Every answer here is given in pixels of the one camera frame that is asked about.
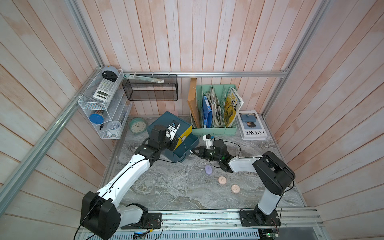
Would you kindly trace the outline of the teal drawer cabinet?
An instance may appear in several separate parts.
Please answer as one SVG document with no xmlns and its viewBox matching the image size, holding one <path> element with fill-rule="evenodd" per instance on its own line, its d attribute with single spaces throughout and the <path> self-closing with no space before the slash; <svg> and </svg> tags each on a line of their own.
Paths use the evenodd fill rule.
<svg viewBox="0 0 384 240">
<path fill-rule="evenodd" d="M 176 121 L 176 122 L 178 122 L 180 124 L 190 124 L 190 125 L 192 125 L 191 123 L 186 122 L 185 120 L 177 117 L 176 115 L 174 115 L 174 114 L 172 114 L 170 112 L 165 112 L 163 115 L 161 115 L 152 124 L 150 124 L 148 126 L 147 132 L 148 132 L 149 136 L 151 137 L 153 135 L 152 134 L 152 130 L 153 129 L 157 130 L 158 126 L 160 126 L 161 135 L 164 135 L 165 141 L 169 140 L 169 138 L 167 138 L 166 134 L 167 134 L 168 126 L 172 123 L 172 121 Z M 169 160 L 170 162 L 173 162 L 173 152 L 166 148 L 162 152 L 162 155 L 166 158 L 166 160 Z"/>
</svg>

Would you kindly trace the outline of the yellow drawer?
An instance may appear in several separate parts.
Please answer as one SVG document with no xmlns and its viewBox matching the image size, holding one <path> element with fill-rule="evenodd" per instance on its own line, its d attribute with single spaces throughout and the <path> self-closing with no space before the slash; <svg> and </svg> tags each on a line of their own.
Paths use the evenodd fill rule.
<svg viewBox="0 0 384 240">
<path fill-rule="evenodd" d="M 190 124 L 180 124 L 180 127 L 177 130 L 178 135 L 178 143 L 176 148 L 178 148 L 180 145 L 182 145 L 182 141 L 185 141 L 185 139 L 192 133 L 192 125 Z"/>
</svg>

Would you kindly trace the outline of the purple earphone case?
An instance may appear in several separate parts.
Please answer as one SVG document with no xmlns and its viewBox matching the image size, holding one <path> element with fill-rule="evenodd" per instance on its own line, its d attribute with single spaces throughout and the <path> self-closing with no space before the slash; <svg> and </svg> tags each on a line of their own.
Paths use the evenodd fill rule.
<svg viewBox="0 0 384 240">
<path fill-rule="evenodd" d="M 206 165 L 205 166 L 205 172 L 207 175 L 211 175 L 213 172 L 212 166 L 211 165 Z"/>
</svg>

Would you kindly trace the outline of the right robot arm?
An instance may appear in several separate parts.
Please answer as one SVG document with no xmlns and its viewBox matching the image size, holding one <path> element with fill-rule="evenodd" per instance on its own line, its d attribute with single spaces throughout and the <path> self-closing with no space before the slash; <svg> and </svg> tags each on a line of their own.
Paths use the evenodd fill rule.
<svg viewBox="0 0 384 240">
<path fill-rule="evenodd" d="M 213 141 L 210 148 L 200 146 L 191 152 L 201 159 L 218 162 L 219 167 L 228 173 L 258 174 L 265 191 L 253 211 L 239 210 L 243 227 L 281 225 L 277 207 L 283 194 L 293 188 L 296 175 L 277 155 L 265 152 L 257 157 L 239 158 L 229 154 L 227 145 L 222 139 Z"/>
</svg>

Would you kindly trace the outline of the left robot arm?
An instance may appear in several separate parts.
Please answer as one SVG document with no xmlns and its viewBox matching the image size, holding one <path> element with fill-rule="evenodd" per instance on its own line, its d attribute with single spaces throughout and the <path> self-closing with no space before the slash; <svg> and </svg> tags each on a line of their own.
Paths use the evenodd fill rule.
<svg viewBox="0 0 384 240">
<path fill-rule="evenodd" d="M 162 151 L 176 148 L 179 127 L 178 122 L 172 122 L 168 127 L 154 126 L 128 164 L 109 183 L 95 193 L 86 193 L 82 200 L 80 225 L 103 240 L 108 240 L 123 227 L 149 226 L 146 207 L 138 203 L 120 207 L 120 203 L 136 180 L 160 159 Z"/>
</svg>

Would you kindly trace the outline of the green alarm clock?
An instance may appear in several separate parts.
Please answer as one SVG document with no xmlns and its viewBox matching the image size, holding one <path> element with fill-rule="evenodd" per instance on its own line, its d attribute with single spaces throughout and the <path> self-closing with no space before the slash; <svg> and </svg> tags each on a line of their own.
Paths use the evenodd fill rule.
<svg viewBox="0 0 384 240">
<path fill-rule="evenodd" d="M 141 134 L 141 133 L 145 132 L 147 129 L 147 126 L 148 125 L 144 119 L 134 118 L 129 123 L 129 130 L 133 134 L 137 135 L 137 134 Z"/>
</svg>

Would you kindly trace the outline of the blue binder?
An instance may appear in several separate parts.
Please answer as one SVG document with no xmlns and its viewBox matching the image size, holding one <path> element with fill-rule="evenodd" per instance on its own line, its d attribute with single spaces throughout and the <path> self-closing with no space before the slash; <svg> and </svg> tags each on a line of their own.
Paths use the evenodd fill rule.
<svg viewBox="0 0 384 240">
<path fill-rule="evenodd" d="M 213 120 L 213 111 L 211 108 L 211 104 L 207 98 L 206 95 L 203 95 L 203 125 L 204 128 L 211 128 L 212 127 L 212 120 Z"/>
</svg>

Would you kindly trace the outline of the newspapers in organizer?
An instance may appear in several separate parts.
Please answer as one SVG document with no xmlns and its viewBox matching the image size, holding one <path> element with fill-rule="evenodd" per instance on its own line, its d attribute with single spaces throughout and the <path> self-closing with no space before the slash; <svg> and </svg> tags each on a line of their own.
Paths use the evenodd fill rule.
<svg viewBox="0 0 384 240">
<path fill-rule="evenodd" d="M 216 95 L 214 87 L 210 87 L 209 92 L 207 93 L 207 97 L 211 103 L 211 108 L 213 111 L 213 127 L 214 128 L 224 128 L 225 123 L 223 120 L 223 114 L 220 107 L 220 101 Z"/>
</svg>

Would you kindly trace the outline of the pink earphone case middle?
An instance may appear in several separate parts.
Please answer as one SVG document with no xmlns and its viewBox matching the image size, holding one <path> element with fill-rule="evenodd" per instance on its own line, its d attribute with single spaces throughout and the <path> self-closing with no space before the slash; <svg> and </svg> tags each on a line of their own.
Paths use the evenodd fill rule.
<svg viewBox="0 0 384 240">
<path fill-rule="evenodd" d="M 226 179 L 224 176 L 220 176 L 220 177 L 218 178 L 218 183 L 219 183 L 220 185 L 225 185 L 225 184 L 227 183 L 227 179 Z"/>
</svg>

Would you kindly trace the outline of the pink earphone case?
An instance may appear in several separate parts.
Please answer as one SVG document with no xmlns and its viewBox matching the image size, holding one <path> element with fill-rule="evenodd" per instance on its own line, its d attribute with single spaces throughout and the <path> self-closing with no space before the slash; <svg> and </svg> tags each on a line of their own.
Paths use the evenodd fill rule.
<svg viewBox="0 0 384 240">
<path fill-rule="evenodd" d="M 227 183 L 227 179 L 226 179 L 224 176 L 220 176 L 220 177 L 218 178 L 218 183 L 219 183 L 220 185 L 225 185 L 225 184 Z"/>
<path fill-rule="evenodd" d="M 232 185 L 231 186 L 231 191 L 232 191 L 232 193 L 234 193 L 234 194 L 239 194 L 240 193 L 240 187 L 238 186 L 238 185 L 236 185 L 236 184 L 234 184 L 234 185 Z"/>
</svg>

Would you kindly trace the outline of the brown envelope folder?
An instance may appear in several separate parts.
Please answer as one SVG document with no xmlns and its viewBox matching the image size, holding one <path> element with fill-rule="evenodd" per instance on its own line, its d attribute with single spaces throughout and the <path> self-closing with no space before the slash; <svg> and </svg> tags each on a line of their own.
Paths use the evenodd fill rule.
<svg viewBox="0 0 384 240">
<path fill-rule="evenodd" d="M 196 124 L 196 128 L 199 129 L 201 128 L 201 124 L 200 124 L 199 109 L 197 105 L 196 91 L 197 91 L 197 78 L 191 78 L 187 103 L 189 105 L 193 120 Z"/>
</svg>

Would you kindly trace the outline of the green file organizer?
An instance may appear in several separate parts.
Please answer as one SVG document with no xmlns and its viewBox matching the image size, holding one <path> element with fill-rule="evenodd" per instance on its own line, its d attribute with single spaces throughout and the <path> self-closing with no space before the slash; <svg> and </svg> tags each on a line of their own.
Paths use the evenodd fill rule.
<svg viewBox="0 0 384 240">
<path fill-rule="evenodd" d="M 195 136 L 233 136 L 237 131 L 235 118 L 244 101 L 235 85 L 197 85 L 199 128 L 192 129 Z"/>
</svg>

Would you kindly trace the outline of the pink earphone case bottom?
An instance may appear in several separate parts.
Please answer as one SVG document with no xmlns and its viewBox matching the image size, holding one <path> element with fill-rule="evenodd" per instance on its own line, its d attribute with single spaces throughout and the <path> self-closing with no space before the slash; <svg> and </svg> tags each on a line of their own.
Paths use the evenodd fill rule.
<svg viewBox="0 0 384 240">
<path fill-rule="evenodd" d="M 234 194 L 239 194 L 240 193 L 240 187 L 238 186 L 238 185 L 236 185 L 236 184 L 234 184 L 234 185 L 232 185 L 231 186 L 231 191 L 232 191 L 232 193 L 234 193 Z"/>
</svg>

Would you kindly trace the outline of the LOEWE book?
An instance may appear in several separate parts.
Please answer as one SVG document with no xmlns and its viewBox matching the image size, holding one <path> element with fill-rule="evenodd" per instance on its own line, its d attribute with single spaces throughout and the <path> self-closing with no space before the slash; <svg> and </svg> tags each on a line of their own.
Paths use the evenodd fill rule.
<svg viewBox="0 0 384 240">
<path fill-rule="evenodd" d="M 268 137 L 257 111 L 239 111 L 237 123 L 243 140 L 266 140 Z"/>
</svg>

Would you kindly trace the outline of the black mesh basket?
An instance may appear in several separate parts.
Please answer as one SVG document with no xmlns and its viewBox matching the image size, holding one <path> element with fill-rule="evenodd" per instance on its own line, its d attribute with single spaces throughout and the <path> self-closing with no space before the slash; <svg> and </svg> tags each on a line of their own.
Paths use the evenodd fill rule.
<svg viewBox="0 0 384 240">
<path fill-rule="evenodd" d="M 171 74 L 142 74 L 138 76 L 165 80 L 151 83 L 123 78 L 123 88 L 129 101 L 177 101 L 179 98 L 178 76 Z"/>
</svg>

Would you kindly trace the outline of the white cup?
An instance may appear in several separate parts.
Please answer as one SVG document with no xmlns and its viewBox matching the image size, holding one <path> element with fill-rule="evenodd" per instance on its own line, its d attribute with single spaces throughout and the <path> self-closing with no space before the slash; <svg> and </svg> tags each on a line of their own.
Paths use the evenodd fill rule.
<svg viewBox="0 0 384 240">
<path fill-rule="evenodd" d="M 107 137 L 117 138 L 119 136 L 121 126 L 122 124 L 120 121 L 110 121 L 107 124 Z"/>
</svg>

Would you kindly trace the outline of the yellow magazine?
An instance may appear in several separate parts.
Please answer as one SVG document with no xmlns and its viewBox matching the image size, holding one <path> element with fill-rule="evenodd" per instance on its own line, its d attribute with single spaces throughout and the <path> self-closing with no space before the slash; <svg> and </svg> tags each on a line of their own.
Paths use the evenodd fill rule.
<svg viewBox="0 0 384 240">
<path fill-rule="evenodd" d="M 243 106 L 244 101 L 234 87 L 229 87 L 224 104 L 224 124 L 230 128 L 236 118 L 238 111 Z"/>
</svg>

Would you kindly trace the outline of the blue lid jar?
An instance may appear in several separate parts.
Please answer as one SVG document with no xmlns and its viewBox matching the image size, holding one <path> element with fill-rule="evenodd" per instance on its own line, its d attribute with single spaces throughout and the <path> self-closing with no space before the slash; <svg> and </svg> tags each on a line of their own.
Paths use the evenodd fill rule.
<svg viewBox="0 0 384 240">
<path fill-rule="evenodd" d="M 91 121 L 91 123 L 96 124 L 96 125 L 102 124 L 104 122 L 104 119 L 105 119 L 104 118 L 104 111 L 102 111 L 102 110 L 94 111 L 89 116 L 89 120 Z"/>
</svg>

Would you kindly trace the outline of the ruler on basket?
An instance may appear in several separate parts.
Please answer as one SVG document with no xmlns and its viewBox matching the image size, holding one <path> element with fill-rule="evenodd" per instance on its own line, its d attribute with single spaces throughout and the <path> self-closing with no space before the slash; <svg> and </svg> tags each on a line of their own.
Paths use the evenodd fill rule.
<svg viewBox="0 0 384 240">
<path fill-rule="evenodd" d="M 159 83 L 159 84 L 162 84 L 165 81 L 163 79 L 144 77 L 144 76 L 138 76 L 138 75 L 130 75 L 130 74 L 125 74 L 124 78 L 125 79 L 131 79 L 131 80 L 137 80 L 137 81 L 146 81 L 146 82 L 151 82 L 151 83 Z"/>
</svg>

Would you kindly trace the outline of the white calculator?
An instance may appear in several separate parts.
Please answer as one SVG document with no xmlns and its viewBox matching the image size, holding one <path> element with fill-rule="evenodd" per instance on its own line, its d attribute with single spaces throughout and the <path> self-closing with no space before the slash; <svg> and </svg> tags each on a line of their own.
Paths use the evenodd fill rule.
<svg viewBox="0 0 384 240">
<path fill-rule="evenodd" d="M 97 90 L 95 91 L 93 98 L 102 102 L 110 102 L 118 89 L 117 82 L 112 82 L 107 79 L 103 79 Z"/>
</svg>

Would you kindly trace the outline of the round grey speaker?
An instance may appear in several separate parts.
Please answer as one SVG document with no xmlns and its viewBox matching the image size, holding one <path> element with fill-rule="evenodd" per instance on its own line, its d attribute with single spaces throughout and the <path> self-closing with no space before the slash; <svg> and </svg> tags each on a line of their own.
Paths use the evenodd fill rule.
<svg viewBox="0 0 384 240">
<path fill-rule="evenodd" d="M 102 77 L 103 79 L 109 80 L 111 82 L 116 82 L 119 76 L 119 71 L 113 66 L 106 66 L 102 68 Z"/>
</svg>

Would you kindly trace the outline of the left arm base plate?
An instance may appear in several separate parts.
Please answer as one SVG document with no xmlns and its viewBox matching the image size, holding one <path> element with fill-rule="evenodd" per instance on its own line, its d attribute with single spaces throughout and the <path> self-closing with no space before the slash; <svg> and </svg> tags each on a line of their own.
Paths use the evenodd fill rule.
<svg viewBox="0 0 384 240">
<path fill-rule="evenodd" d="M 132 229 L 160 229 L 162 227 L 161 224 L 162 213 L 148 213 L 144 214 L 141 220 L 136 224 L 129 224 L 120 227 L 122 230 L 132 230 Z"/>
</svg>

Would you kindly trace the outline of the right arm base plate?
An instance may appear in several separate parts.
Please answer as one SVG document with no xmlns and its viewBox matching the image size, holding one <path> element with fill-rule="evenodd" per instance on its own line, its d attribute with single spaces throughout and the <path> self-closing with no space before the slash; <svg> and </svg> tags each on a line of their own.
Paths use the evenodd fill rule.
<svg viewBox="0 0 384 240">
<path fill-rule="evenodd" d="M 239 210 L 239 216 L 243 227 L 279 227 L 281 225 L 280 216 L 277 211 L 270 215 L 265 215 L 259 210 Z"/>
</svg>

